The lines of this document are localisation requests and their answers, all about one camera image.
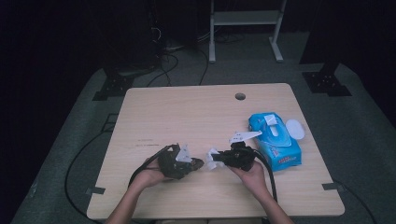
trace forearm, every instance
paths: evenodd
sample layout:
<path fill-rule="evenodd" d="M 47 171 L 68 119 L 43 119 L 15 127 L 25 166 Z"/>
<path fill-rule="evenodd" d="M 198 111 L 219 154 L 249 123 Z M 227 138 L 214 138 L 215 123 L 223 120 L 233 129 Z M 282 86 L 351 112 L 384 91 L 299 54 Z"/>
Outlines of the forearm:
<path fill-rule="evenodd" d="M 129 223 L 136 209 L 137 200 L 143 189 L 132 184 L 123 195 L 117 207 L 108 217 L 107 224 Z"/>
<path fill-rule="evenodd" d="M 293 223 L 290 217 L 283 211 L 268 191 L 254 195 L 267 214 L 271 224 Z"/>

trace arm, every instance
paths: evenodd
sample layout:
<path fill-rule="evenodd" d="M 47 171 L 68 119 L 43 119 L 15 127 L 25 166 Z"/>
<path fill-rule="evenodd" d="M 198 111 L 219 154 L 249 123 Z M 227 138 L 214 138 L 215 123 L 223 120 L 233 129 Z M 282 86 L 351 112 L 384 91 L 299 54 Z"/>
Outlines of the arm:
<path fill-rule="evenodd" d="M 148 165 L 148 168 L 158 168 L 158 161 L 155 160 Z M 161 171 L 158 170 L 143 170 L 140 172 L 131 186 L 127 189 L 117 207 L 108 217 L 106 223 L 121 224 L 129 223 L 134 210 L 136 209 L 137 199 L 144 189 L 157 185 L 165 180 Z"/>
<path fill-rule="evenodd" d="M 259 201 L 272 224 L 293 223 L 268 191 L 265 184 L 264 170 L 259 162 L 254 161 L 252 168 L 248 172 L 234 167 L 229 168 L 241 178 L 247 189 Z"/>

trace metal leg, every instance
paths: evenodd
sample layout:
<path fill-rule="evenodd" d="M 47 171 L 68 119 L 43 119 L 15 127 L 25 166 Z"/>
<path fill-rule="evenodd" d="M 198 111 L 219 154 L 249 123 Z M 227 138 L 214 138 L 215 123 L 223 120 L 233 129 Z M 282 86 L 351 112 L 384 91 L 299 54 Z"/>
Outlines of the metal leg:
<path fill-rule="evenodd" d="M 215 52 L 215 1 L 211 2 L 210 9 L 210 40 L 209 40 L 209 62 L 216 62 L 216 52 Z"/>
<path fill-rule="evenodd" d="M 279 14 L 277 16 L 277 22 L 276 22 L 276 27 L 275 27 L 275 30 L 274 30 L 274 36 L 271 36 L 269 38 L 271 47 L 272 47 L 273 52 L 274 52 L 275 57 L 276 57 L 276 61 L 278 63 L 282 63 L 283 62 L 283 57 L 282 57 L 282 54 L 280 53 L 280 50 L 279 50 L 279 47 L 277 46 L 276 41 L 277 41 L 277 37 L 279 35 L 280 25 L 282 24 L 283 15 L 284 15 L 284 12 L 285 12 L 285 7 L 286 7 L 286 2 L 287 2 L 287 0 L 283 0 L 282 1 L 282 5 L 280 7 Z"/>

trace person's left hand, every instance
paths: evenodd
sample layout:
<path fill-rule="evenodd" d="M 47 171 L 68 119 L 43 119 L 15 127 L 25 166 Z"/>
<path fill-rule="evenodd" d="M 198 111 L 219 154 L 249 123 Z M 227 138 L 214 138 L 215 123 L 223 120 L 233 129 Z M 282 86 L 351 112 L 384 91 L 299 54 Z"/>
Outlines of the person's left hand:
<path fill-rule="evenodd" d="M 152 161 L 147 169 L 141 171 L 132 182 L 132 185 L 138 186 L 142 190 L 155 186 L 165 180 L 163 172 L 160 170 L 160 165 L 158 164 L 158 159 Z"/>

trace person's right hand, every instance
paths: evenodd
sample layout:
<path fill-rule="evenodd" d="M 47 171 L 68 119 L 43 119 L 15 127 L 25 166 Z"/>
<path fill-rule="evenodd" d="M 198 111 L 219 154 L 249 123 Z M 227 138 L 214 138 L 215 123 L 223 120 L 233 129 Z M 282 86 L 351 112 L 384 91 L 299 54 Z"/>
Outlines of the person's right hand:
<path fill-rule="evenodd" d="M 261 163 L 254 161 L 253 166 L 248 172 L 235 167 L 229 166 L 229 168 L 238 175 L 239 178 L 241 178 L 242 183 L 256 198 L 264 193 L 269 194 L 268 188 L 265 184 L 265 175 Z"/>

